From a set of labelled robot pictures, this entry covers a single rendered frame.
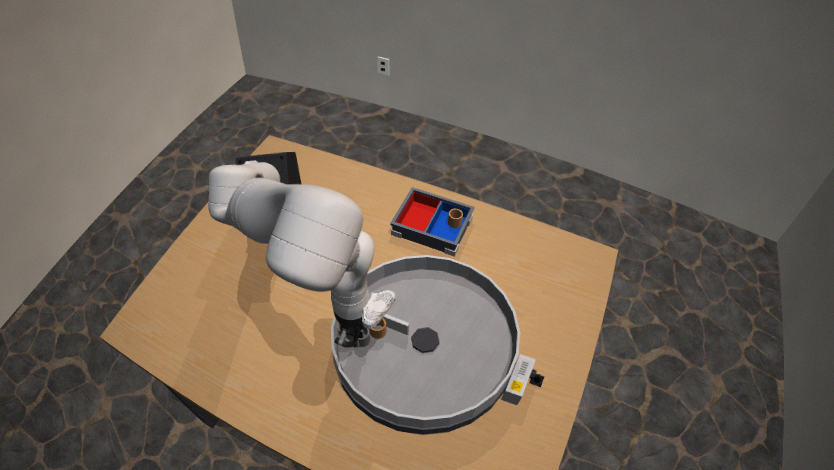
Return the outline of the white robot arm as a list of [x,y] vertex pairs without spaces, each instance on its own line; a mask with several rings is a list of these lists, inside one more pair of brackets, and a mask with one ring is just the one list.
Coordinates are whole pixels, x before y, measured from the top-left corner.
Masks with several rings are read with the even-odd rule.
[[[365,328],[374,328],[394,304],[395,293],[372,292],[369,297],[366,277],[374,243],[361,231],[360,207],[332,189],[282,186],[285,184],[277,181],[279,173],[269,163],[246,161],[243,166],[214,168],[209,173],[210,216],[234,228],[236,225],[253,241],[268,244],[266,262],[278,277],[311,291],[331,290],[332,306],[339,317],[362,317]],[[354,266],[346,271],[348,265]]]

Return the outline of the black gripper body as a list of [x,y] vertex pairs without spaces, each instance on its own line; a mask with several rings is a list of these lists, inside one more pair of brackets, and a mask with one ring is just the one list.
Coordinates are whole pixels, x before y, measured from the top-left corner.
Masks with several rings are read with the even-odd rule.
[[362,325],[362,317],[359,318],[359,319],[356,319],[356,320],[346,320],[346,319],[343,319],[343,318],[339,317],[335,312],[334,312],[334,315],[335,315],[335,318],[337,319],[337,321],[340,323],[340,331],[342,332],[343,329],[346,329],[346,335],[350,335],[350,334],[355,333],[355,329],[352,328],[352,327],[357,327],[357,326]]

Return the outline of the grey round turntable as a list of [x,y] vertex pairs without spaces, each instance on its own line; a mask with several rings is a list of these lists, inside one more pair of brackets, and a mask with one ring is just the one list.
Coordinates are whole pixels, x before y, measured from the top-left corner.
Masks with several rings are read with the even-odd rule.
[[395,293],[383,318],[386,335],[345,348],[334,343],[334,316],[331,346],[342,388],[375,422],[421,435],[450,432],[480,418],[504,392],[501,400],[517,405],[529,378],[541,387],[535,359],[518,357],[514,308],[476,268],[446,257],[407,256],[378,265],[366,279],[370,298]]

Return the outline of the bronze bushing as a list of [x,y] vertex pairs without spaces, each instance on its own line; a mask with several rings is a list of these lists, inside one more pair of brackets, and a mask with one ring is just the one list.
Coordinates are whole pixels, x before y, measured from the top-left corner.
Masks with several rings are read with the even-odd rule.
[[380,322],[376,326],[382,326],[383,328],[379,330],[369,329],[370,335],[375,339],[383,338],[386,335],[386,322],[384,319],[380,320]]
[[[451,217],[452,216],[452,217]],[[463,213],[459,209],[452,209],[449,211],[448,225],[452,228],[458,228],[462,224]]]

